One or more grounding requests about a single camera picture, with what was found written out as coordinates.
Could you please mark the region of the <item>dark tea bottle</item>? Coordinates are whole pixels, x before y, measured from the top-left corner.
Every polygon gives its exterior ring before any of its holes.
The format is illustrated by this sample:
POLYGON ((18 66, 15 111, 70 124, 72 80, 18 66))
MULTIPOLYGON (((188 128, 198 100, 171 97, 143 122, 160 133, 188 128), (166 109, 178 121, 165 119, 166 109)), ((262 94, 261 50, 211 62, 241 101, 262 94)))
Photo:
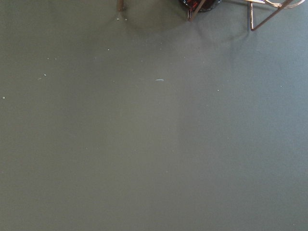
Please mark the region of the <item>dark tea bottle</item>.
MULTIPOLYGON (((201 3, 201 0, 179 0, 179 2, 187 7, 189 11, 195 11, 198 5, 201 3)), ((219 3, 221 3, 220 0, 206 0, 201 6, 199 12, 208 12, 214 9, 219 3)))

